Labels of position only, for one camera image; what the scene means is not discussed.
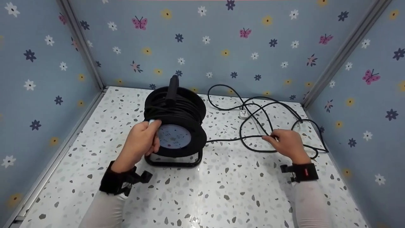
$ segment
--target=black cable reel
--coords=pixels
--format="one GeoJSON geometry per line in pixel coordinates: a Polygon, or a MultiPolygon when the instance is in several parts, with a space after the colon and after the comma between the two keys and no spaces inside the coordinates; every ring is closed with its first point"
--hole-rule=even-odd
{"type": "Polygon", "coordinates": [[[159,167],[195,167],[203,159],[203,148],[207,135],[201,127],[206,107],[196,93],[179,87],[179,77],[173,75],[169,86],[151,92],[145,100],[145,121],[161,120],[158,130],[160,141],[157,155],[171,158],[187,157],[198,154],[194,162],[152,161],[150,156],[145,160],[149,165],[159,167]]]}

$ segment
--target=terrazzo surface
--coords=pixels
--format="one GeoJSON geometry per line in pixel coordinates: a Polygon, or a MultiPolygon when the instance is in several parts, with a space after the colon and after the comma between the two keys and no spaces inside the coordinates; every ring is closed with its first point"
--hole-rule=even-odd
{"type": "MultiPolygon", "coordinates": [[[[28,212],[21,228],[78,227],[97,192],[111,160],[115,160],[131,127],[143,120],[144,100],[151,90],[109,87],[46,187],[28,212]]],[[[202,127],[208,139],[238,136],[239,111],[218,111],[206,102],[202,127]]],[[[239,104],[235,97],[212,96],[222,108],[239,104]]],[[[254,100],[258,104],[269,101],[254,100]]],[[[301,117],[298,103],[286,102],[301,117]]],[[[290,129],[292,114],[281,105],[265,108],[274,128],[290,129]]],[[[263,113],[256,116],[270,132],[263,113]]],[[[295,129],[305,144],[322,147],[309,123],[295,129]]],[[[248,121],[244,135],[262,134],[248,121]]],[[[258,138],[245,140],[257,149],[273,149],[258,138]]],[[[186,157],[183,160],[194,160],[186,157]]],[[[328,154],[314,162],[333,227],[367,227],[328,154]]],[[[278,153],[255,153],[240,141],[208,143],[201,164],[192,169],[154,168],[144,160],[138,173],[153,174],[148,184],[134,185],[125,204],[123,228],[289,228],[294,222],[294,189],[279,168],[290,161],[278,153]]]]}

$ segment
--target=wallpaper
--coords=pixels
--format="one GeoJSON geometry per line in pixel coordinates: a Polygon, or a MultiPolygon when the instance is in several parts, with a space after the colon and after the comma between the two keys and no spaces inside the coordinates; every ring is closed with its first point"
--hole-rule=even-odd
{"type": "Polygon", "coordinates": [[[302,101],[373,0],[72,0],[107,85],[302,101]],[[232,90],[214,91],[233,95],[232,90]]]}
{"type": "Polygon", "coordinates": [[[404,23],[393,0],[309,109],[373,228],[405,223],[404,23]]]}
{"type": "Polygon", "coordinates": [[[10,1],[0,0],[0,227],[99,92],[56,1],[10,1]]]}

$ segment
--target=right hand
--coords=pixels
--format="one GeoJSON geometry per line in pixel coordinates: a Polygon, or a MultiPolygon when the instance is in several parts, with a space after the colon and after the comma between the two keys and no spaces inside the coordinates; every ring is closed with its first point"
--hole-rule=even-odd
{"type": "Polygon", "coordinates": [[[270,136],[262,136],[280,154],[289,157],[295,164],[311,163],[311,158],[304,150],[299,133],[291,130],[277,129],[270,136]]]}

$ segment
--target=floral wallpaper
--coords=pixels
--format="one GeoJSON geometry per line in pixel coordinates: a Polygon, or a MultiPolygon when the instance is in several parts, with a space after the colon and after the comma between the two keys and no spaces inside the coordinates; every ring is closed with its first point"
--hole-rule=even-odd
{"type": "Polygon", "coordinates": [[[71,2],[107,85],[300,102],[373,0],[71,2]]]}
{"type": "Polygon", "coordinates": [[[56,1],[0,0],[0,21],[2,227],[99,88],[56,1]]]}
{"type": "Polygon", "coordinates": [[[405,2],[393,0],[309,108],[371,227],[405,222],[405,2]]]}

